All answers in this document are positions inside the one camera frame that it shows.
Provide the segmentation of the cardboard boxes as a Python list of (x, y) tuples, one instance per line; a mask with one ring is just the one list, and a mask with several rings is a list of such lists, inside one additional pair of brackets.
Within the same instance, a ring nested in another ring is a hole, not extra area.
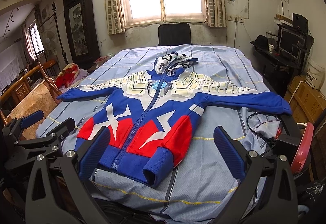
[(298, 75), (287, 86), (284, 99), (289, 103), (296, 122), (313, 124), (325, 110), (325, 98), (322, 93), (313, 89)]

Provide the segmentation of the dark framed painting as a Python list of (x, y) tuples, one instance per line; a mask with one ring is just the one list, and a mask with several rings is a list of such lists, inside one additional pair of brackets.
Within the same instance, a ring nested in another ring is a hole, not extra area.
[(100, 58), (92, 0), (63, 0), (72, 61), (87, 70)]

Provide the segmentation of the black office chair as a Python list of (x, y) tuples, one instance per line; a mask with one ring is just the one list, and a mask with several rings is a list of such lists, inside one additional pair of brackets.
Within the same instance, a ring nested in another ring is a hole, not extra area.
[(191, 27), (187, 23), (162, 24), (158, 27), (159, 46), (190, 45)]

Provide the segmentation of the black computer monitor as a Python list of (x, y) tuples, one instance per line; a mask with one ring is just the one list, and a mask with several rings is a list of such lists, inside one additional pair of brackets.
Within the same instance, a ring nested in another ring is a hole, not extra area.
[(306, 41), (305, 34), (289, 26), (278, 24), (278, 27), (277, 49), (279, 55), (287, 60), (298, 60)]

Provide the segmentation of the wooden chair frame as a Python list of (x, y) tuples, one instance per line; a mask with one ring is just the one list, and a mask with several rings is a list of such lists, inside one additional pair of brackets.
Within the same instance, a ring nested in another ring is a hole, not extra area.
[[(42, 81), (32, 89), (28, 78), (36, 73), (41, 74)], [(61, 92), (54, 81), (46, 75), (42, 65), (38, 64), (1, 95), (1, 105), (10, 98), (14, 101), (14, 108), (8, 116), (1, 111), (1, 121), (6, 125), (14, 118), (19, 119), (39, 110), (46, 117), (59, 104), (60, 100), (57, 99), (59, 95)]]

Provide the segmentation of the blue red hooded jacket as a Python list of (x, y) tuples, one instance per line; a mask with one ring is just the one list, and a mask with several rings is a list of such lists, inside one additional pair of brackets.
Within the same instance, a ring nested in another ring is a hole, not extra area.
[(63, 102), (105, 96), (102, 110), (90, 117), (76, 137), (91, 140), (102, 126), (110, 131), (99, 167), (158, 186), (184, 159), (208, 106), (240, 107), (268, 114), (288, 114), (289, 104), (273, 92), (216, 82), (189, 71), (196, 58), (169, 53), (150, 71), (72, 88)]

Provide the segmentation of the red flower blanket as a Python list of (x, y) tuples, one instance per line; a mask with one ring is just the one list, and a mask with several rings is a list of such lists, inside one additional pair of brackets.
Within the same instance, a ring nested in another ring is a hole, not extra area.
[(68, 88), (79, 74), (79, 67), (75, 63), (70, 63), (59, 73), (55, 79), (57, 88)]

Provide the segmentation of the standing fan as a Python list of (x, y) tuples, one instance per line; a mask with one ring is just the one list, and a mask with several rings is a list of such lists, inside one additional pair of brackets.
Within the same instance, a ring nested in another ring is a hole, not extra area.
[(57, 34), (51, 30), (43, 32), (43, 47), (47, 57), (57, 55)]

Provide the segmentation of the white paper cup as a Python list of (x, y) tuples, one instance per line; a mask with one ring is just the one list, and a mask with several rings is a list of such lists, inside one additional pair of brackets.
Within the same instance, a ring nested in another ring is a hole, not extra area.
[(269, 53), (273, 53), (273, 51), (274, 51), (274, 45), (269, 44), (268, 52), (269, 52)]

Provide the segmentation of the black desk with clutter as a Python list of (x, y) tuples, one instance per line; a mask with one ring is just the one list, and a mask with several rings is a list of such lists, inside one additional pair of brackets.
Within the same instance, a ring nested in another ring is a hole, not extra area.
[[(287, 86), (292, 79), (303, 72), (314, 44), (314, 38), (311, 35), (300, 29), (293, 29), (302, 32), (306, 36), (304, 47), (301, 49), (301, 55), (295, 61), (284, 59), (279, 55), (277, 49), (279, 27), (276, 35), (267, 32), (264, 35), (258, 35), (255, 41), (251, 42), (254, 48), (254, 56), (258, 59), (258, 72), (264, 77), (271, 89), (280, 96), (285, 95)], [(269, 44), (274, 45), (273, 53), (268, 52)]]

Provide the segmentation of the white plastic bucket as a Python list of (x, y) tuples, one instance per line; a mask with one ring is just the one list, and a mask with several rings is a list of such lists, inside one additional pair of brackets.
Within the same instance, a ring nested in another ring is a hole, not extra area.
[(306, 68), (306, 82), (313, 89), (320, 90), (325, 75), (325, 67), (309, 59)]

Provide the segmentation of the red plastic stool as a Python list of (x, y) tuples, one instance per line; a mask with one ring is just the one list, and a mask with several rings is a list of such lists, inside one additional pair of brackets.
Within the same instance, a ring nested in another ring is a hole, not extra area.
[(300, 173), (306, 163), (311, 142), (313, 139), (313, 131), (314, 126), (312, 123), (298, 123), (298, 125), (303, 125), (304, 133), (301, 139), (301, 142), (299, 144), (298, 150), (296, 152), (296, 155), (294, 156), (294, 160), (291, 164), (291, 172), (293, 174)]

